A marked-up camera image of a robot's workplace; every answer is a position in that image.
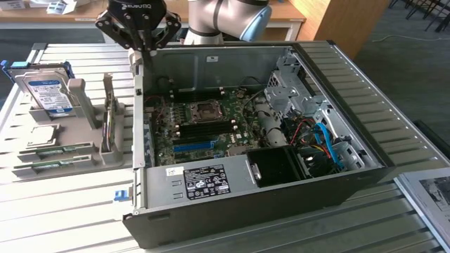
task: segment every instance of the motherboard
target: motherboard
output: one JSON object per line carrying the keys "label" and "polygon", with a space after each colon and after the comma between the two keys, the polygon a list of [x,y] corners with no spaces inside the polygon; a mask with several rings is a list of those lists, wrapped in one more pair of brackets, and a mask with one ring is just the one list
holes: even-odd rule
{"label": "motherboard", "polygon": [[244,114],[250,95],[246,89],[221,89],[147,98],[157,166],[229,157],[260,147],[258,119]]}

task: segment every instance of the hard drive label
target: hard drive label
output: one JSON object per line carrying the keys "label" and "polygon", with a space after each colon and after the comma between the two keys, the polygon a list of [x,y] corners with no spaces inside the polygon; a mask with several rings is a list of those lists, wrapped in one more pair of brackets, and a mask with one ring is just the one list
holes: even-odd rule
{"label": "hard drive label", "polygon": [[223,164],[185,170],[183,174],[190,200],[231,192]]}
{"label": "hard drive label", "polygon": [[61,91],[63,85],[59,80],[30,81],[29,85],[30,91],[47,111],[66,113],[73,110],[69,96]]}

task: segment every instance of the chair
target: chair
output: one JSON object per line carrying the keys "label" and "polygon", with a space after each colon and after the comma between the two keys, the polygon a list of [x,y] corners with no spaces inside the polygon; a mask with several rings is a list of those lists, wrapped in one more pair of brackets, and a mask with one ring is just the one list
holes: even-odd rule
{"label": "chair", "polygon": [[450,3],[450,0],[448,0],[448,2],[442,5],[442,8],[440,10],[440,12],[437,13],[437,15],[434,16],[428,28],[425,29],[425,31],[429,30],[430,26],[433,25],[434,21],[438,19],[438,18],[444,18],[444,21],[441,22],[440,26],[437,27],[436,31],[440,32],[441,30],[445,30],[448,25],[449,25],[449,22],[450,22],[450,14],[445,15],[445,16],[441,16],[444,10],[446,9],[448,5]]}
{"label": "chair", "polygon": [[[392,0],[392,3],[389,4],[389,9],[393,9],[394,5],[397,4],[400,0]],[[405,9],[408,9],[412,5],[414,0],[405,0]]]}
{"label": "chair", "polygon": [[422,7],[428,7],[428,10],[425,11],[425,15],[422,17],[422,19],[426,19],[434,8],[440,5],[441,0],[429,0],[429,2],[430,4],[428,4],[428,0],[417,0],[417,2],[414,3],[414,7],[406,16],[406,19],[409,19]]}

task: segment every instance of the power supply label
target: power supply label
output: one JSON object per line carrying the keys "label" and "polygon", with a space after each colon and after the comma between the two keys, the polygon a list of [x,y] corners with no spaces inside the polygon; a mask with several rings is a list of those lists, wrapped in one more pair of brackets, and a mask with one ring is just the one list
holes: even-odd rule
{"label": "power supply label", "polygon": [[231,192],[223,164],[185,170],[183,173],[190,200]]}

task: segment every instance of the blue pcie slot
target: blue pcie slot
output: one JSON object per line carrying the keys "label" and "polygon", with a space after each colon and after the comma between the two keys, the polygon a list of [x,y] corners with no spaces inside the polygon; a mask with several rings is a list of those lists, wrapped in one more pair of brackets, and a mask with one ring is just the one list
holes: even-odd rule
{"label": "blue pcie slot", "polygon": [[201,149],[213,149],[214,148],[215,141],[195,143],[195,144],[187,144],[181,146],[174,146],[174,152],[186,152],[193,150],[201,150]]}

